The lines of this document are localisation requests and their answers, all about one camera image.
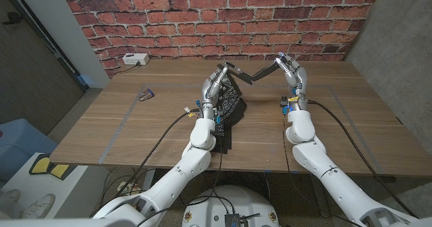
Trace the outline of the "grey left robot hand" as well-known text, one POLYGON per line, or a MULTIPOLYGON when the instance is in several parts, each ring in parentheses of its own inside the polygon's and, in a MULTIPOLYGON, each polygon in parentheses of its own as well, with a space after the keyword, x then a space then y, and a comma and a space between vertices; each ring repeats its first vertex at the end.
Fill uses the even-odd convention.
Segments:
POLYGON ((221 81, 225 78, 228 69, 218 68, 203 83, 202 86, 202 115, 212 120, 215 117, 214 107, 217 104, 221 81))

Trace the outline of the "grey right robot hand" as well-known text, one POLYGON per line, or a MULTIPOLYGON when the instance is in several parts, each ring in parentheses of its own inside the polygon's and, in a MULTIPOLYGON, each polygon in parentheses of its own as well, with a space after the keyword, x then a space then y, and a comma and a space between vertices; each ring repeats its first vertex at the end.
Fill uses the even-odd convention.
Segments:
POLYGON ((293 97, 298 97, 296 105, 291 105, 294 110, 306 110, 307 101, 307 74, 306 70, 292 57, 279 52, 279 57, 275 59, 276 64, 283 70, 286 81, 290 85, 293 97))

